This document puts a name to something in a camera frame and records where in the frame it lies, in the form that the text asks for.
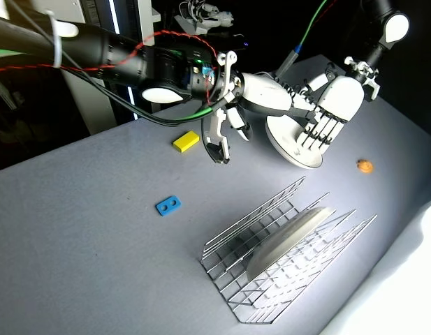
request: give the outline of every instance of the blue block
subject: blue block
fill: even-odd
[[[158,212],[165,216],[169,214],[172,211],[175,211],[178,207],[181,206],[180,200],[172,195],[170,198],[165,199],[164,201],[161,201],[156,205],[156,209],[158,209]]]

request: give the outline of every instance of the red wire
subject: red wire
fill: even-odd
[[[142,42],[138,43],[133,51],[124,59],[122,59],[121,61],[118,61],[115,64],[101,64],[98,67],[93,67],[93,68],[74,68],[72,66],[61,66],[61,68],[67,68],[69,70],[74,70],[74,71],[87,71],[87,72],[92,72],[92,71],[98,71],[101,68],[114,68],[116,66],[120,66],[120,65],[124,65],[127,61],[129,61],[130,59],[134,58],[137,54],[138,51],[145,45],[145,43],[155,37],[155,36],[160,36],[160,35],[174,35],[174,36],[186,36],[188,38],[194,38],[198,41],[200,41],[201,43],[205,44],[208,48],[210,48],[210,50],[212,51],[212,53],[214,54],[215,58],[217,58],[217,52],[215,51],[215,49],[205,40],[203,40],[202,38],[195,36],[195,35],[189,35],[187,33],[177,33],[176,31],[169,31],[169,30],[160,30],[160,31],[155,31],[153,33],[153,35],[146,37],[145,40],[143,40]],[[17,69],[17,70],[21,70],[21,69],[25,69],[25,68],[37,68],[37,67],[53,67],[52,64],[35,64],[35,65],[21,65],[21,66],[5,66],[3,68],[0,68],[0,72],[5,71],[5,70],[9,70],[9,69]]]
[[[315,25],[328,12],[328,10],[333,7],[336,1],[338,0],[333,0],[333,2],[318,16],[317,20],[313,23],[313,25]]]

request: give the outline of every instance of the robotic hand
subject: robotic hand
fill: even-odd
[[[19,8],[13,0],[8,2]],[[137,107],[136,110],[144,118],[165,126],[210,116],[205,119],[210,125],[203,137],[207,152],[217,163],[227,163],[230,159],[228,140],[221,134],[225,120],[243,139],[249,140],[251,126],[242,109],[268,115],[267,132],[277,151],[298,166],[316,168],[322,163],[322,154],[360,108],[363,87],[373,90],[372,100],[377,97],[378,60],[406,36],[409,28],[407,17],[394,10],[390,0],[363,0],[363,8],[373,21],[370,42],[363,55],[357,61],[352,57],[345,59],[345,64],[350,66],[346,75],[338,76],[334,69],[328,68],[301,89],[282,84],[279,76],[272,79],[239,73],[233,68],[237,61],[234,52],[216,55],[207,43],[195,36],[160,31],[155,34],[173,38],[158,39],[152,47],[98,27],[60,22],[36,12],[31,16],[39,22],[38,28],[48,31],[53,40],[40,34],[40,29],[34,29],[33,23],[17,25],[0,18],[0,49],[56,59],[58,63],[61,57],[58,43],[54,42],[57,37],[61,40],[60,51],[67,56],[60,63],[61,68],[83,79],[91,75],[135,87],[144,99],[154,103],[185,102],[191,98],[205,101],[195,114],[181,119],[167,120],[140,113]],[[181,35],[198,40],[200,45],[191,44],[189,39],[181,43],[175,38]],[[315,103],[313,93],[326,85]],[[110,97],[124,107],[134,108],[123,99]],[[301,115],[309,119],[304,128],[292,119]]]

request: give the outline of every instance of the yellow sponge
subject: yellow sponge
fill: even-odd
[[[197,133],[195,133],[194,131],[189,131],[185,135],[174,141],[173,146],[180,152],[185,152],[188,148],[197,143],[199,140],[200,137]]]

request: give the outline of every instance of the table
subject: table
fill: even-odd
[[[327,62],[297,63],[286,79],[302,82]],[[272,148],[263,118],[250,117],[252,142],[225,130],[228,165],[202,145],[172,148],[198,123],[138,120],[0,171],[0,335],[318,334],[431,198],[431,137],[378,98],[319,169],[302,170]],[[373,174],[358,171],[359,158]],[[199,264],[203,244],[303,175],[298,208],[330,191],[323,203],[339,212],[379,216],[277,323],[242,325]],[[170,195],[182,206],[161,217],[154,205]]]

